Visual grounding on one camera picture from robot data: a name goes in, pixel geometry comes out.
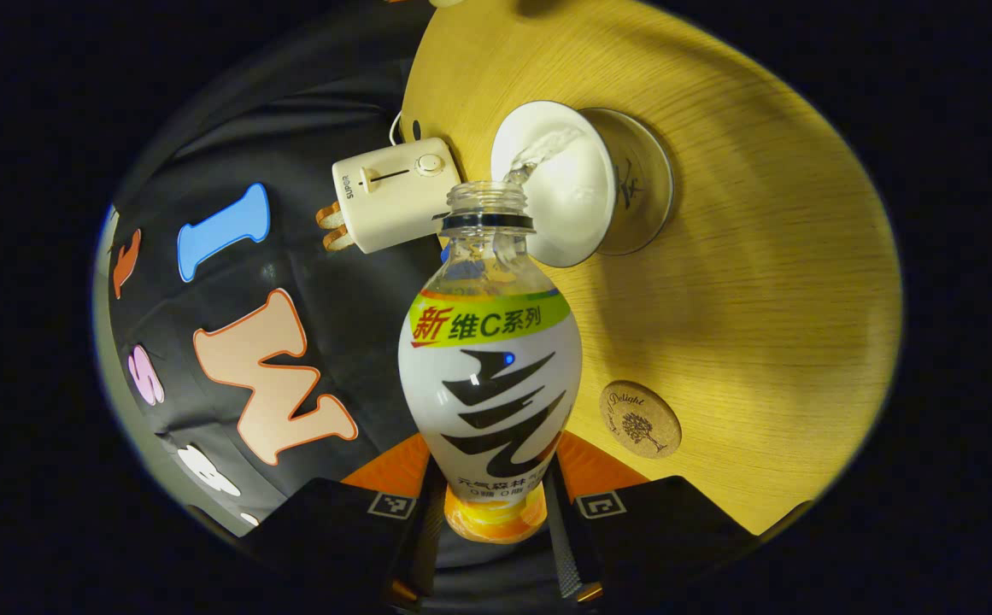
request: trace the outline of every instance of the cork coaster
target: cork coaster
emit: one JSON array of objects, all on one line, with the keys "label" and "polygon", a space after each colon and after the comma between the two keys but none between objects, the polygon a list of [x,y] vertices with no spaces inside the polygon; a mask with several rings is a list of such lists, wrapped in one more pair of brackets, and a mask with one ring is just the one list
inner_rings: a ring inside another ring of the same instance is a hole
[{"label": "cork coaster", "polygon": [[602,423],[613,437],[641,458],[662,459],[682,443],[682,425],[674,410],[647,386],[609,383],[598,400]]}]

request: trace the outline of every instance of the round table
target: round table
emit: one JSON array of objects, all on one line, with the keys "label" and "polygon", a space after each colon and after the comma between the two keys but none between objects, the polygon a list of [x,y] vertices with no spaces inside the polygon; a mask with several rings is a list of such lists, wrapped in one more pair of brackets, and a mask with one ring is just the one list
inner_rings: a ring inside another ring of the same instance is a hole
[{"label": "round table", "polygon": [[[489,178],[520,104],[627,113],[660,137],[675,214],[645,249],[543,267],[583,339],[567,429],[647,478],[680,475],[761,533],[831,486],[881,413],[902,287],[883,204],[823,117],[756,62],[632,0],[469,0],[438,9],[403,101]],[[682,441],[647,459],[602,423],[613,381],[654,390]]]}]

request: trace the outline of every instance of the black background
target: black background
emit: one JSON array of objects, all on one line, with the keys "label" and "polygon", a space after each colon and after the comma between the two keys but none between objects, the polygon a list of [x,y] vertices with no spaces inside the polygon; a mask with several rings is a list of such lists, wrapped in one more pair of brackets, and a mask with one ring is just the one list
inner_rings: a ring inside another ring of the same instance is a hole
[{"label": "black background", "polygon": [[[889,204],[908,308],[889,411],[858,462],[679,605],[992,612],[992,3],[664,4],[855,147]],[[0,612],[336,611],[196,530],[139,470],[93,373],[89,309],[98,229],[140,149],[320,11],[0,3]]]}]

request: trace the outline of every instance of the orange letter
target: orange letter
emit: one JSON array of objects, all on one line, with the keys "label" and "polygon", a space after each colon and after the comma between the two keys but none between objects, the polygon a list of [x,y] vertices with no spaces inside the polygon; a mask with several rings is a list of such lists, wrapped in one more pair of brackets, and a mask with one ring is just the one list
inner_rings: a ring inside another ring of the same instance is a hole
[{"label": "orange letter", "polygon": [[120,299],[120,287],[135,270],[141,241],[143,241],[143,229],[135,229],[135,234],[132,235],[132,247],[128,249],[127,246],[120,246],[120,253],[116,256],[116,266],[112,268],[112,285],[116,287],[116,299]]},{"label": "orange letter", "polygon": [[317,397],[314,412],[292,418],[320,380],[314,367],[264,365],[278,354],[301,357],[307,347],[297,310],[284,289],[268,293],[264,307],[238,322],[215,332],[196,331],[191,343],[207,378],[253,390],[238,420],[238,433],[264,463],[277,465],[279,451],[322,437],[359,436],[355,421],[332,395]]}]

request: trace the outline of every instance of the green label band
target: green label band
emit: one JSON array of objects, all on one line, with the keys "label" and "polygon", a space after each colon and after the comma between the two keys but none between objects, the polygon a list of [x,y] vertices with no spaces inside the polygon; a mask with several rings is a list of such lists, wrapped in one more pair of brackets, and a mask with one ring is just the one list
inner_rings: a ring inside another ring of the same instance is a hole
[{"label": "green label band", "polygon": [[458,296],[421,291],[408,309],[413,347],[465,346],[533,335],[571,308],[557,289],[517,296]]}]

